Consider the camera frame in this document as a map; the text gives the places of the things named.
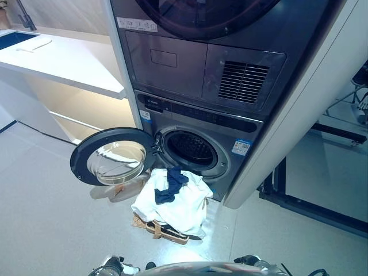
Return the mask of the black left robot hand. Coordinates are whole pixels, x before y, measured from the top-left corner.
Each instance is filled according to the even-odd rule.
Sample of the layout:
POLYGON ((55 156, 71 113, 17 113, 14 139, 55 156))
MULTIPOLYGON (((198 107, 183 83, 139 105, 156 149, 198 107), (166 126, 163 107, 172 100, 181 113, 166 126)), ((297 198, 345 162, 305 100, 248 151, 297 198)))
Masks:
POLYGON ((157 275, 156 267, 148 267, 148 269, 141 270, 139 267, 128 265, 121 261, 118 256, 111 256, 106 262, 107 268, 106 275, 157 275))

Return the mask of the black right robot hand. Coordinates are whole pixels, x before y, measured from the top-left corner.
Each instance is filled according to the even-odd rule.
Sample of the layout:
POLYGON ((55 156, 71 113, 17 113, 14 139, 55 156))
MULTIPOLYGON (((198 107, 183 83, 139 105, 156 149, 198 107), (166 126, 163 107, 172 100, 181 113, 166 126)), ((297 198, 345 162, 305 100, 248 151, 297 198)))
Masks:
POLYGON ((233 261, 235 263, 238 263, 238 264, 244 264, 244 265, 248 265, 248 266, 255 266, 255 264, 260 261, 260 258, 258 256, 255 256, 255 255, 245 255, 245 256, 238 257, 238 258, 234 259, 233 261))

